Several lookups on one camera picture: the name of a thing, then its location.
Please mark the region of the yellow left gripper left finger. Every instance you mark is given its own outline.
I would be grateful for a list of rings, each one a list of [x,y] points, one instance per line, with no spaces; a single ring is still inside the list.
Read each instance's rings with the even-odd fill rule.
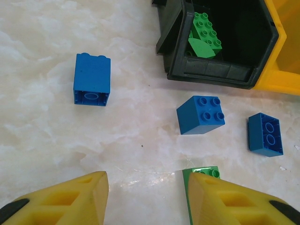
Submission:
[[[105,171],[20,196],[0,209],[2,225],[102,225],[109,193]]]

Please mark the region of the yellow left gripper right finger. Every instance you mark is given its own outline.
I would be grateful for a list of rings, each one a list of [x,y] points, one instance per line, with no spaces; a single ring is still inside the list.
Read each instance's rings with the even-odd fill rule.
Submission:
[[[275,196],[193,172],[188,199],[194,225],[298,225],[300,213]]]

